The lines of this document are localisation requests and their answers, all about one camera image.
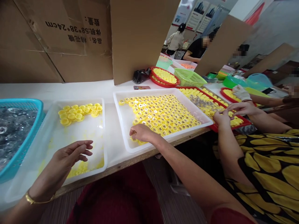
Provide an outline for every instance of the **black hair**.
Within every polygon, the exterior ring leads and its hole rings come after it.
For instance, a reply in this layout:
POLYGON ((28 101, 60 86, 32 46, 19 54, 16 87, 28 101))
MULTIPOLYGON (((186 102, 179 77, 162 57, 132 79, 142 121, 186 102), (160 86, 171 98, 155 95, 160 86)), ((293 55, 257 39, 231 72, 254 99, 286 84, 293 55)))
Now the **black hair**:
POLYGON ((217 31, 219 30, 220 27, 216 27, 210 34, 209 34, 209 39, 210 42, 212 42, 212 40, 214 39, 214 37, 216 36, 217 31))
POLYGON ((178 31, 180 31, 180 34, 184 32, 185 28, 186 28, 186 23, 181 23, 180 26, 178 27, 178 31))
POLYGON ((249 44, 242 44, 239 46, 238 51, 241 52, 241 56, 246 56, 246 53, 249 50, 249 46, 249 44))

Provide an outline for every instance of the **gold bracelet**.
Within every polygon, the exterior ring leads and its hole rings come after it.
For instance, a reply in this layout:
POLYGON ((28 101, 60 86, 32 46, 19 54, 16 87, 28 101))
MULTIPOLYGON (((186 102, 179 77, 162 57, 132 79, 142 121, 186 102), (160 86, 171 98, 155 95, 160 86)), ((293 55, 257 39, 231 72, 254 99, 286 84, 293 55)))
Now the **gold bracelet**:
POLYGON ((30 203, 30 204, 46 204, 46 203, 49 203, 50 201, 53 201, 53 199, 54 199, 54 196, 55 196, 55 194, 51 197, 51 199, 49 200, 49 201, 46 201, 46 202, 36 202, 35 200, 33 200, 31 197, 30 197, 30 195, 29 195, 29 190, 30 189, 28 189, 28 191, 26 192, 26 194, 25 194, 25 198, 26 198, 26 200, 30 203))

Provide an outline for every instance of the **white plastic tray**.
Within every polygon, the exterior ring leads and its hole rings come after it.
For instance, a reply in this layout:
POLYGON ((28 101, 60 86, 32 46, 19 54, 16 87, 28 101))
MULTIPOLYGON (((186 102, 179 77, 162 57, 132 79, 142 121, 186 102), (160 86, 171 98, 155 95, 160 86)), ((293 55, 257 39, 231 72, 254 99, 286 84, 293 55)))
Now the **white plastic tray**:
POLYGON ((185 61, 185 60, 176 60, 176 59, 173 59, 172 62, 173 62, 173 65, 175 67, 177 67, 177 68, 182 68, 182 69, 186 69, 186 70, 193 71, 193 72, 194 72, 195 68, 187 69, 184 66, 182 66, 181 64, 189 64, 189 65, 193 65, 194 67, 197 66, 196 63, 190 62, 190 61, 185 61))
POLYGON ((188 128, 179 132, 175 132, 170 135, 166 135, 164 137, 166 140, 178 136, 180 134, 184 134, 213 124, 213 121, 208 116, 206 116, 184 94, 182 94, 180 90, 176 88, 114 92, 113 93, 114 102, 116 105, 119 121, 121 124, 121 132, 125 142, 125 147, 128 152, 135 153, 150 147, 152 144, 146 143, 140 146, 137 142, 133 142, 130 139, 130 135, 129 135, 130 128, 133 126, 132 122, 136 118, 136 115, 133 113, 132 108, 128 104, 120 106, 118 102, 127 97, 130 98, 130 97, 139 97, 139 96, 158 96, 158 95, 169 95, 169 94, 174 94, 177 97, 177 99, 201 122, 201 125, 188 128))
MULTIPOLYGON (((105 135, 105 104, 102 98, 84 100, 61 100, 52 104, 36 137, 34 138, 12 184, 5 196, 6 202, 19 200, 31 187, 39 173, 48 164, 53 154, 78 140, 93 140, 93 155, 88 156, 88 169, 94 169, 104 157, 104 166, 99 169, 83 173, 66 179, 63 185, 79 179, 101 173, 107 168, 107 151, 104 144, 105 135), (103 107, 102 115, 93 118, 86 115, 84 121, 75 122, 68 127, 60 124, 57 112, 66 105, 86 105, 100 103, 103 107)), ((77 169, 81 161, 75 163, 72 169, 77 169)))

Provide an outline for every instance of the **floor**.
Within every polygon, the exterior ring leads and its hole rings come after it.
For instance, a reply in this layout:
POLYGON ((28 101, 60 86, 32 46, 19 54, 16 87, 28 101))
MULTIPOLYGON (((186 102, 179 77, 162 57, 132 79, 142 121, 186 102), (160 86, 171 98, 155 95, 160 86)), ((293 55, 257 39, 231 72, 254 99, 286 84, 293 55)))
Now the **floor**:
MULTIPOLYGON (((152 181, 158 195, 165 224, 206 224, 205 217, 191 197, 175 194, 168 183, 164 158, 151 157, 143 161, 146 173, 152 181)), ((63 224, 83 188, 79 188, 56 200, 47 208, 40 224, 63 224)))

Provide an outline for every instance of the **blue plastic basket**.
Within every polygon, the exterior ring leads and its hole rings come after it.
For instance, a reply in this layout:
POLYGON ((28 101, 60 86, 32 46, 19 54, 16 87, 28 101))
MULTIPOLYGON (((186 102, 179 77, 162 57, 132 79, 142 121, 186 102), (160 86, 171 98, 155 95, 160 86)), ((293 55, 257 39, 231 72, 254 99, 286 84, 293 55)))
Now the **blue plastic basket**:
POLYGON ((23 144, 19 148, 19 150, 15 153, 13 158, 10 162, 4 167, 4 169, 0 172, 0 184, 12 179, 22 161, 38 131, 40 128, 41 123, 45 118, 45 113, 43 112, 44 104, 42 101, 37 99, 3 99, 0 100, 0 107, 14 107, 14 108, 25 108, 28 110, 37 110, 37 115, 35 122, 28 133, 26 139, 24 140, 23 144))

